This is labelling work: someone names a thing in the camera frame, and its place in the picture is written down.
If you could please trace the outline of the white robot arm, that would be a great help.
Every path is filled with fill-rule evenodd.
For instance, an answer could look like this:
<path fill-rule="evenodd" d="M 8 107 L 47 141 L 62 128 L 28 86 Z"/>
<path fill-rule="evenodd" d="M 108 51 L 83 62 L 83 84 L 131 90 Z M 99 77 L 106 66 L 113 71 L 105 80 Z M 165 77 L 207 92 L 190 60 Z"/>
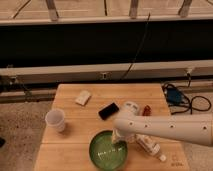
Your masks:
<path fill-rule="evenodd" d="M 113 122 L 112 142 L 141 134 L 213 146 L 213 115 L 140 116 L 139 106 L 125 102 Z"/>

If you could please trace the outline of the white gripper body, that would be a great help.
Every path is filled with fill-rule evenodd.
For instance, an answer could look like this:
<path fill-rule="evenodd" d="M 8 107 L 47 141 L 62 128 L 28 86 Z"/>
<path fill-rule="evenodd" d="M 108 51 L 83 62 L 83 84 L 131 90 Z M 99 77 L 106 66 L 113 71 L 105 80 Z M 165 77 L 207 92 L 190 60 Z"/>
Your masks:
<path fill-rule="evenodd" d="M 112 133 L 112 143 L 116 144 L 118 142 L 127 142 L 127 143 L 133 143 L 135 141 L 135 135 L 134 134 L 122 134 L 119 130 L 114 129 Z"/>

